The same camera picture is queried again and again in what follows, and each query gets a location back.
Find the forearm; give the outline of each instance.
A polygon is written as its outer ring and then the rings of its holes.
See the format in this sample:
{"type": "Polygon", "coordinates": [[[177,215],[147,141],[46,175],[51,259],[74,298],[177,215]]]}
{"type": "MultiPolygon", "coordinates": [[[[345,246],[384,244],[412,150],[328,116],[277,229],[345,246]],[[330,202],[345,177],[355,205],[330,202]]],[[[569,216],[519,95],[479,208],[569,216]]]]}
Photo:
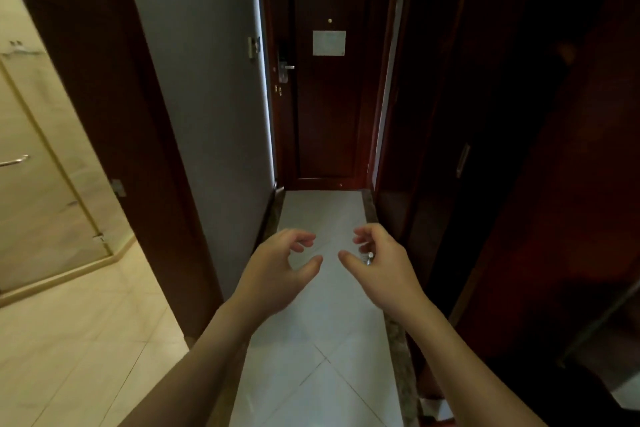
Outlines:
{"type": "Polygon", "coordinates": [[[225,367],[256,327],[233,299],[222,304],[194,347],[121,423],[187,426],[211,411],[225,367]]]}
{"type": "Polygon", "coordinates": [[[544,423],[476,356],[427,297],[403,315],[461,426],[544,423]]]}

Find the person's left hand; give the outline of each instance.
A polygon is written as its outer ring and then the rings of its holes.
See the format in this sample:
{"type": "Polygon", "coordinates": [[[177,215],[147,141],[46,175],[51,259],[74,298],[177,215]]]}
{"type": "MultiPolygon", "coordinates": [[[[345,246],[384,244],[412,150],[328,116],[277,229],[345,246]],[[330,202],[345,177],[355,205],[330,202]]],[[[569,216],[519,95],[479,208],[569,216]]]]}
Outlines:
{"type": "Polygon", "coordinates": [[[253,327],[291,304],[320,271],[316,255],[298,270],[289,265],[289,253],[314,244],[316,235],[304,230],[282,230],[264,241],[247,263],[236,291],[229,299],[253,327]]]}

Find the door frame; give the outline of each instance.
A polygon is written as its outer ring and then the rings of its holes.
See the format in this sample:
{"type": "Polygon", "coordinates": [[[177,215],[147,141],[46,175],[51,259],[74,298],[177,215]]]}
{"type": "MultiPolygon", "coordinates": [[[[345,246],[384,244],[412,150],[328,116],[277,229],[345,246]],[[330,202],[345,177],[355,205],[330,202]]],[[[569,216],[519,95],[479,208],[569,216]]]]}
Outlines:
{"type": "Polygon", "coordinates": [[[279,35],[291,39],[289,27],[290,0],[263,0],[266,31],[266,70],[270,75],[269,96],[273,110],[275,161],[278,169],[278,185],[286,189],[348,190],[372,188],[378,127],[385,92],[388,57],[393,36],[397,0],[371,0],[370,25],[366,44],[377,44],[380,50],[372,63],[365,68],[363,99],[360,103],[358,135],[356,137],[356,175],[349,178],[300,178],[297,175],[298,156],[296,112],[292,88],[280,85],[277,80],[277,47],[279,35]]]}
{"type": "Polygon", "coordinates": [[[223,298],[135,1],[23,1],[191,345],[223,298]]]}

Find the tiled floor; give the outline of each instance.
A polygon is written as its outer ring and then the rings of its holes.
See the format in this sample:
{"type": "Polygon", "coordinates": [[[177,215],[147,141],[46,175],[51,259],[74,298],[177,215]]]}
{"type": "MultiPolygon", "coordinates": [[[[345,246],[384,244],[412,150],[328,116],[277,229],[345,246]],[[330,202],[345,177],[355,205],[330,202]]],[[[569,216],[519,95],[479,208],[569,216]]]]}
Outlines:
{"type": "Polygon", "coordinates": [[[0,309],[0,427],[114,427],[187,350],[136,243],[0,309]]]}
{"type": "Polygon", "coordinates": [[[316,254],[324,263],[252,337],[231,427],[403,425],[383,314],[337,259],[341,249],[358,253],[351,238],[364,222],[360,192],[287,193],[278,228],[317,235],[312,249],[292,253],[292,267],[316,254]]]}

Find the hand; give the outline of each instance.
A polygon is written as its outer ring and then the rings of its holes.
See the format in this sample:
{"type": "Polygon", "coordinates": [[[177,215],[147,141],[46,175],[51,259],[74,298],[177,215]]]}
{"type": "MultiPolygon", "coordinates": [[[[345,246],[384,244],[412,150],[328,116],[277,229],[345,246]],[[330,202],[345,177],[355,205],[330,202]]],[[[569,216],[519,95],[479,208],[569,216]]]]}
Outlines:
{"type": "Polygon", "coordinates": [[[426,299],[406,250],[378,223],[353,232],[353,242],[364,244],[360,247],[362,253],[376,254],[373,262],[367,266],[346,250],[341,250],[338,258],[376,306],[404,323],[416,302],[426,299]]]}
{"type": "Polygon", "coordinates": [[[257,328],[269,316],[291,304],[320,271],[321,255],[293,270],[289,253],[302,252],[314,244],[316,236],[303,230],[282,230],[264,241],[244,268],[236,291],[229,299],[242,316],[257,328]]]}

